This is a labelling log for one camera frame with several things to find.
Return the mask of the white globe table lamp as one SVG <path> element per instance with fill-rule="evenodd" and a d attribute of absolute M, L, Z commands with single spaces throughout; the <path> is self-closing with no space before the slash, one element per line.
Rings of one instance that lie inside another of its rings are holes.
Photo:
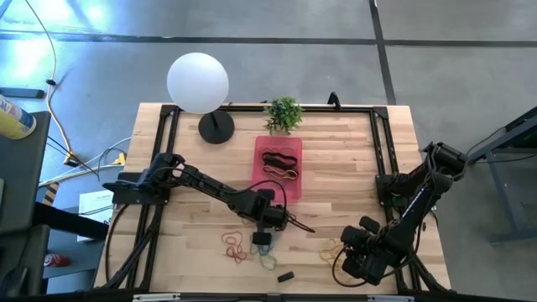
<path fill-rule="evenodd" d="M 221 109 L 229 92 L 223 65 L 205 53 L 188 53 L 169 68 L 166 86 L 171 100 L 183 111 L 201 116 L 198 131 L 204 141 L 225 143 L 234 134 L 231 115 Z"/>

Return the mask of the small green potted plant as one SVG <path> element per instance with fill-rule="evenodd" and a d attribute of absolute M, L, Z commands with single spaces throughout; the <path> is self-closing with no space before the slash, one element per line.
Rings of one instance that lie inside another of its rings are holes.
<path fill-rule="evenodd" d="M 304 109 L 291 96 L 275 97 L 271 102 L 267 102 L 263 112 L 268 114 L 265 128 L 270 135 L 277 132 L 290 135 L 290 132 L 298 128 L 302 122 Z"/>

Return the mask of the red drink can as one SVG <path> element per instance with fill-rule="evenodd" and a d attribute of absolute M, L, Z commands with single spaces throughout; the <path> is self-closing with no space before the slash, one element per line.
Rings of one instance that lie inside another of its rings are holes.
<path fill-rule="evenodd" d="M 61 268 L 70 264 L 70 259 L 65 255 L 48 253 L 44 257 L 44 266 L 47 268 Z"/>

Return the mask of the silver metal bracket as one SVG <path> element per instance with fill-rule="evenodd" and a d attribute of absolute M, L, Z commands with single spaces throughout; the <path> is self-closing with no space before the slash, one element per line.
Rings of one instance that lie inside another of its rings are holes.
<path fill-rule="evenodd" d="M 415 302 L 412 296 L 376 294 L 369 295 L 368 302 Z"/>
<path fill-rule="evenodd" d="M 178 293 L 135 294 L 132 302 L 174 302 L 181 300 Z"/>

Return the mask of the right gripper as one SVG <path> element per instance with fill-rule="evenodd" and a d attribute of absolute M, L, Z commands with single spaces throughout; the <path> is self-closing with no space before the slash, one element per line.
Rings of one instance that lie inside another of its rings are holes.
<path fill-rule="evenodd" d="M 355 279 L 379 285 L 387 266 L 396 259 L 386 247 L 381 247 L 380 224 L 363 216 L 359 227 L 346 226 L 340 239 L 346 256 L 342 270 Z"/>

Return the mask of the grey metal stand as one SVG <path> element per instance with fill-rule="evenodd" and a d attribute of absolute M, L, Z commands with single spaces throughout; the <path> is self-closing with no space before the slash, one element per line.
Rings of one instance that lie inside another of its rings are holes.
<path fill-rule="evenodd" d="M 493 178 L 509 231 L 492 235 L 493 246 L 537 238 L 537 226 L 529 224 L 524 203 L 508 196 L 508 183 L 502 179 L 499 164 L 537 160 L 537 106 L 498 128 L 467 150 L 469 164 L 486 164 Z"/>

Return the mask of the black power strip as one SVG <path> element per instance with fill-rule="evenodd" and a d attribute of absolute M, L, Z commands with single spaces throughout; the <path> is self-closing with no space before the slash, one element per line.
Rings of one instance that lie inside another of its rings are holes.
<path fill-rule="evenodd" d="M 44 91 L 40 89 L 0 87 L 0 94 L 5 97 L 41 99 Z"/>

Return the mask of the black aluminium table frame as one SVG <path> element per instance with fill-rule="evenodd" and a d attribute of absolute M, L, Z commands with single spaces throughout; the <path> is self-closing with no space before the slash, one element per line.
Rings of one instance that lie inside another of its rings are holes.
<path fill-rule="evenodd" d="M 143 103 L 133 128 L 128 172 L 150 165 L 161 151 L 181 154 L 188 164 L 232 187 L 250 185 L 254 144 L 266 134 L 266 115 L 259 104 L 227 106 L 235 122 L 232 138 L 212 145 L 198 133 L 199 117 L 175 105 Z M 154 213 L 162 216 L 154 245 L 147 247 L 128 280 L 139 285 L 150 275 L 153 292 L 262 293 L 262 294 L 393 294 L 395 277 L 380 285 L 350 288 L 337 284 L 330 266 L 320 258 L 323 244 L 338 238 L 344 227 L 362 216 L 385 217 L 374 179 L 382 172 L 407 172 L 420 162 L 410 110 L 406 106 L 307 105 L 294 136 L 303 143 L 302 195 L 289 205 L 298 220 L 315 230 L 288 226 L 280 233 L 273 255 L 274 271 L 258 257 L 236 263 L 221 240 L 225 232 L 239 231 L 249 239 L 254 226 L 226 205 L 190 188 L 171 191 L 157 207 L 134 204 L 114 218 L 112 240 L 102 254 L 96 284 L 103 285 L 128 258 Z M 293 271 L 295 277 L 279 283 L 277 277 Z"/>

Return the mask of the white paper sheet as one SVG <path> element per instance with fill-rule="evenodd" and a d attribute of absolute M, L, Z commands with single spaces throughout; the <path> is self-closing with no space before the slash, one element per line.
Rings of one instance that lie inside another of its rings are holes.
<path fill-rule="evenodd" d="M 110 190 L 80 194 L 78 214 L 109 226 L 113 213 L 112 198 Z"/>

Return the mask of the yellow wipes canister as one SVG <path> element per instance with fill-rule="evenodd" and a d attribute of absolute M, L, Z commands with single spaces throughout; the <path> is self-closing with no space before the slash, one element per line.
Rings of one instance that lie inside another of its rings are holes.
<path fill-rule="evenodd" d="M 36 128 L 36 118 L 0 94 L 0 136 L 18 140 Z"/>

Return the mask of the black side table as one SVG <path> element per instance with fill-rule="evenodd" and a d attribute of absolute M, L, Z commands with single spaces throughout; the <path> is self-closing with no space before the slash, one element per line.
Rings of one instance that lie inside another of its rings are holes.
<path fill-rule="evenodd" d="M 108 229 L 102 222 L 36 201 L 50 114 L 30 116 L 37 125 L 28 137 L 0 137 L 0 302 L 41 294 L 52 229 L 96 240 L 103 240 Z"/>

